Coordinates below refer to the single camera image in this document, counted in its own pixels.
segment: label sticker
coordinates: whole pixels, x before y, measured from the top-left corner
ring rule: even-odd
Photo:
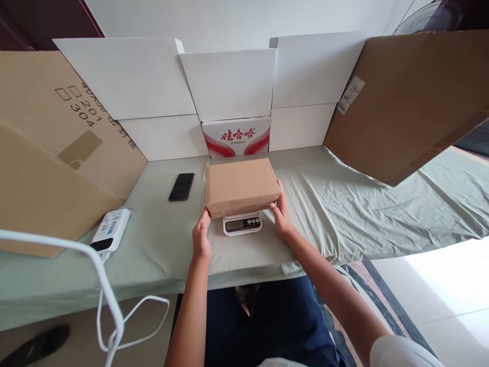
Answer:
[[[108,213],[100,224],[97,235],[100,238],[110,237],[116,231],[120,218],[121,213],[119,211]]]
[[[365,82],[361,80],[359,77],[354,76],[351,80],[348,88],[346,88],[345,93],[341,97],[340,101],[336,104],[336,109],[344,115],[348,108],[353,103],[355,98],[358,96],[360,91],[362,90]]]

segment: white cable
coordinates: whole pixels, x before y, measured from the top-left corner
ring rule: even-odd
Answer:
[[[112,361],[114,360],[114,355],[117,351],[117,348],[121,342],[122,335],[124,334],[124,319],[122,317],[119,303],[117,302],[114,291],[112,290],[111,284],[108,281],[107,274],[105,272],[105,269],[103,268],[102,260],[100,259],[98,253],[90,246],[83,245],[78,242],[61,240],[54,237],[48,237],[38,234],[14,232],[4,229],[0,229],[0,240],[32,242],[40,243],[43,245],[64,247],[82,252],[90,258],[93,266],[95,267],[95,271],[97,272],[100,286],[105,293],[107,305],[111,310],[114,323],[116,324],[116,335],[114,337],[113,344],[107,350],[107,359],[105,360],[105,367],[110,367],[112,365]]]
[[[105,262],[107,261],[107,259],[109,258],[110,255],[111,255],[110,252],[105,252],[104,254],[102,254],[102,256],[101,256],[102,265],[105,264]],[[134,346],[136,344],[145,342],[146,340],[155,336],[159,332],[161,327],[163,326],[163,323],[165,322],[165,319],[167,318],[168,310],[170,309],[170,302],[169,302],[169,300],[167,300],[165,298],[161,298],[161,297],[157,297],[157,296],[146,296],[142,300],[140,300],[138,302],[138,304],[135,307],[133,307],[133,309],[129,312],[129,314],[124,318],[123,323],[125,324],[126,321],[129,320],[129,318],[132,316],[132,314],[139,308],[139,306],[141,306],[143,304],[143,302],[145,302],[147,300],[155,300],[158,302],[165,303],[167,305],[167,310],[165,312],[165,315],[163,316],[163,320],[161,321],[161,323],[158,326],[158,328],[156,329],[156,331],[154,331],[152,334],[150,334],[144,338],[135,340],[133,342],[129,342],[129,343],[126,343],[123,345],[119,345],[117,347],[117,350],[121,350],[121,349],[124,349],[127,347]],[[103,350],[104,352],[107,352],[107,350],[110,349],[110,347],[114,343],[114,338],[117,335],[117,329],[112,332],[110,338],[108,339],[108,345],[106,346],[103,342],[103,339],[102,339],[102,328],[101,328],[101,322],[100,322],[100,315],[101,315],[101,310],[102,310],[102,301],[103,301],[103,289],[100,290],[100,296],[98,298],[97,321],[96,321],[96,324],[97,324],[97,340],[98,340],[98,345],[99,345],[100,349]]]
[[[57,239],[54,237],[48,237],[48,236],[43,236],[43,235],[38,235],[38,234],[31,234],[31,233],[22,233],[22,232],[14,232],[14,231],[9,231],[9,230],[4,230],[0,229],[0,240],[10,240],[10,241],[21,241],[21,242],[32,242],[32,243],[40,243],[43,245],[49,245],[49,246],[56,246],[56,247],[64,247],[64,248],[69,248],[73,249],[79,252],[84,253],[86,256],[90,258],[92,261],[93,266],[95,267],[95,271],[97,272],[98,279],[100,281],[100,296],[99,296],[99,301],[98,301],[98,309],[97,309],[97,339],[98,339],[98,344],[100,348],[104,351],[107,352],[107,359],[105,360],[105,367],[111,367],[112,361],[114,360],[114,355],[119,349],[127,348],[136,344],[139,344],[141,342],[144,342],[148,340],[149,338],[153,337],[158,333],[160,328],[163,325],[163,322],[165,321],[168,310],[170,309],[170,302],[161,297],[157,296],[146,296],[144,297],[141,301],[138,302],[138,304],[131,310],[131,312],[125,317],[122,317],[122,311],[119,307],[119,303],[117,302],[116,296],[114,295],[114,291],[112,290],[111,284],[108,281],[107,278],[107,273],[105,272],[105,268],[103,266],[104,262],[108,259],[110,256],[110,252],[107,252],[102,255],[102,257],[99,256],[99,254],[90,246],[80,244],[78,242],[74,241],[68,241],[68,240],[61,240]],[[100,311],[102,308],[102,297],[105,295],[105,299],[107,299],[107,305],[112,313],[112,317],[114,319],[114,323],[116,325],[116,329],[110,336],[108,340],[108,346],[106,346],[103,343],[102,340],[102,333],[101,333],[101,328],[100,328]],[[151,335],[136,340],[135,342],[130,342],[126,343],[123,345],[120,345],[122,335],[124,334],[124,324],[129,318],[132,316],[132,314],[137,310],[137,308],[146,300],[155,300],[159,302],[163,302],[167,304],[167,310],[165,312],[165,316],[163,317],[163,320],[157,330],[152,333]]]

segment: digital scale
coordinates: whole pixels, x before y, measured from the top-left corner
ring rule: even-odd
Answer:
[[[263,225],[260,211],[223,217],[224,234],[228,236],[258,232],[261,227]]]

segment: fan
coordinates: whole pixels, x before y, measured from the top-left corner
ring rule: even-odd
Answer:
[[[397,27],[393,35],[455,31],[461,21],[462,11],[458,4],[441,4],[441,0],[434,1],[410,15]]]

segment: white backdrop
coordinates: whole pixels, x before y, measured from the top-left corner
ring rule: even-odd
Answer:
[[[107,37],[170,36],[185,52],[267,48],[294,34],[391,34],[413,0],[86,0]]]

